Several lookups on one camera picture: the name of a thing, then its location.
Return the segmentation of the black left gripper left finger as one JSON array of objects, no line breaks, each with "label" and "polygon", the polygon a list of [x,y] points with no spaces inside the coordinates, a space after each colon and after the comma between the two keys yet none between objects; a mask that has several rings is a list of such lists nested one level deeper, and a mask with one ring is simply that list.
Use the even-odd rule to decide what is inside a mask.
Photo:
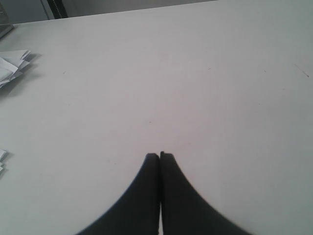
[{"label": "black left gripper left finger", "polygon": [[159,156],[146,155],[123,195],[80,235],[157,235],[159,230]]}]

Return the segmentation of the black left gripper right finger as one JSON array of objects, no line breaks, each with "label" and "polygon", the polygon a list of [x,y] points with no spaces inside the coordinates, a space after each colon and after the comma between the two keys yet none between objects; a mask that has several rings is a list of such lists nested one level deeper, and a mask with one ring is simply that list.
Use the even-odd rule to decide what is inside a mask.
[{"label": "black left gripper right finger", "polygon": [[165,235],[246,235],[210,206],[189,183],[171,153],[160,153],[161,214]]}]

